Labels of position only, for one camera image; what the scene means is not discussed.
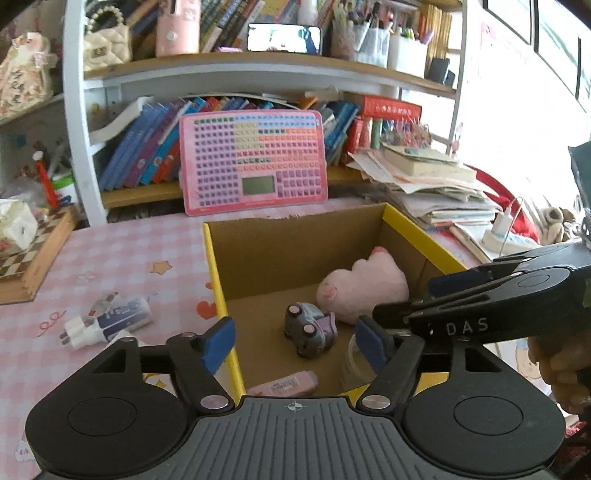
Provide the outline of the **person right hand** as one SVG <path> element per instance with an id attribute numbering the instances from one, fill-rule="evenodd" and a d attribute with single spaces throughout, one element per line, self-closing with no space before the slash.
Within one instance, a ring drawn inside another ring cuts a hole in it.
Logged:
<path id="1" fill-rule="evenodd" d="M 578 372 L 590 367 L 590 330 L 571 337 L 554 355 L 533 337 L 528 338 L 528 346 L 530 360 L 539 366 L 561 408 L 570 414 L 582 414 L 590 406 L 590 388 L 579 381 Z"/>

